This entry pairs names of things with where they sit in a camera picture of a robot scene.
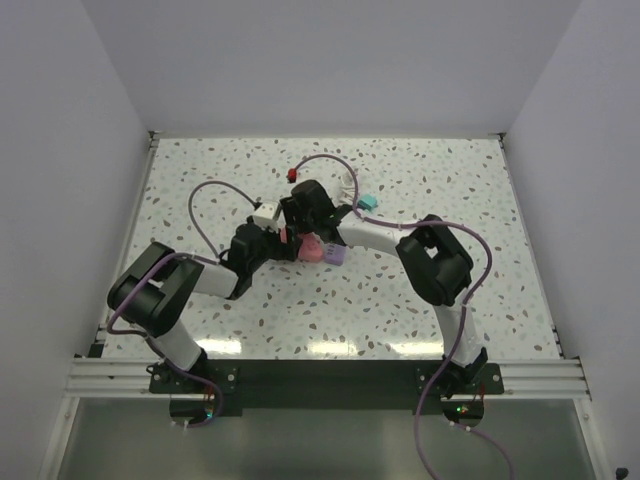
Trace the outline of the pink triangular power strip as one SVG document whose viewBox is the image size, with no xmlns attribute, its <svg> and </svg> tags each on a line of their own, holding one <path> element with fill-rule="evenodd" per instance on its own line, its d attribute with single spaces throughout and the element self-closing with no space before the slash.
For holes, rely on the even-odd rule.
<svg viewBox="0 0 640 480">
<path fill-rule="evenodd" d="M 313 233 L 297 233 L 291 227 L 279 231 L 282 256 L 289 261 L 301 260 L 319 263 L 324 258 L 324 249 Z"/>
</svg>

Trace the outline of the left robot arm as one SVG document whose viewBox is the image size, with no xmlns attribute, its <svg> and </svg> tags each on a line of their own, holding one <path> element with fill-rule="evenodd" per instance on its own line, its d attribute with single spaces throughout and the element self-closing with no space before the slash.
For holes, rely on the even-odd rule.
<svg viewBox="0 0 640 480">
<path fill-rule="evenodd" d="M 185 392 L 196 392 L 206 383 L 208 357 L 181 321 L 191 295 L 236 300 L 264 263 L 295 261 L 301 245 L 290 227 L 274 232 L 254 223 L 237 228 L 221 260 L 153 242 L 111 287 L 107 305 L 113 314 L 107 330 L 143 337 L 172 366 L 173 382 Z"/>
</svg>

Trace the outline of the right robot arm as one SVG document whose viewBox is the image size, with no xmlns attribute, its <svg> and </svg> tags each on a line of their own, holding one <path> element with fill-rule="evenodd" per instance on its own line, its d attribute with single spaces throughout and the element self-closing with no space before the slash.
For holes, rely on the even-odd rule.
<svg viewBox="0 0 640 480">
<path fill-rule="evenodd" d="M 469 392 L 487 362 L 468 306 L 473 260 L 451 232 L 451 224 L 429 215 L 410 227 L 363 217 L 336 206 L 322 185 L 305 181 L 280 201 L 285 223 L 326 243 L 363 247 L 399 259 L 414 292 L 434 308 L 444 341 L 448 386 Z"/>
</svg>

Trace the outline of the teal plug adapter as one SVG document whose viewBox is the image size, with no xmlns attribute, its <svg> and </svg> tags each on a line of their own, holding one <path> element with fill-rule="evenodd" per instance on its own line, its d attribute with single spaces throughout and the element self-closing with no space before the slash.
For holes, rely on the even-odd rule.
<svg viewBox="0 0 640 480">
<path fill-rule="evenodd" d="M 370 194 L 362 195 L 357 201 L 357 207 L 366 211 L 373 211 L 377 208 L 378 201 L 375 196 Z"/>
</svg>

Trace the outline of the purple power strip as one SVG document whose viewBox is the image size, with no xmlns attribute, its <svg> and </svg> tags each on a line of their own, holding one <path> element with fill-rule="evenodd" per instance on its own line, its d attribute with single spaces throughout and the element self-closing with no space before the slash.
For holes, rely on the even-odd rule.
<svg viewBox="0 0 640 480">
<path fill-rule="evenodd" d="M 346 247 L 338 244 L 327 244 L 324 252 L 324 261 L 327 264 L 341 266 L 346 257 Z"/>
</svg>

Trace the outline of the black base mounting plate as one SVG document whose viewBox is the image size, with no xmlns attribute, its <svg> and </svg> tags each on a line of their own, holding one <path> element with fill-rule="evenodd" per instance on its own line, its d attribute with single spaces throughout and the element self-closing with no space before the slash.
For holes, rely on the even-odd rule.
<svg viewBox="0 0 640 480">
<path fill-rule="evenodd" d="M 468 396 L 476 404 L 502 395 L 500 368 L 487 363 L 473 373 L 437 360 L 210 360 L 207 373 L 190 376 L 164 363 L 147 366 L 149 391 L 169 397 L 173 419 L 198 422 L 241 416 L 253 409 L 407 410 L 438 415 L 443 401 Z"/>
</svg>

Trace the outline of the aluminium front rail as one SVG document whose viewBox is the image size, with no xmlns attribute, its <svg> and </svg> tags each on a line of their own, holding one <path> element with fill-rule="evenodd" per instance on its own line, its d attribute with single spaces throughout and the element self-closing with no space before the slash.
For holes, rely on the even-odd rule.
<svg viewBox="0 0 640 480">
<path fill-rule="evenodd" d="M 240 360 L 213 363 L 214 382 L 226 395 L 265 391 L 406 393 L 418 396 L 437 369 L 432 360 Z M 165 373 L 149 360 L 80 358 L 64 393 L 77 398 L 165 397 L 197 399 L 205 386 Z M 429 390 L 445 398 L 583 400 L 591 392 L 577 360 L 504 360 L 485 365 L 468 386 L 439 380 Z"/>
</svg>

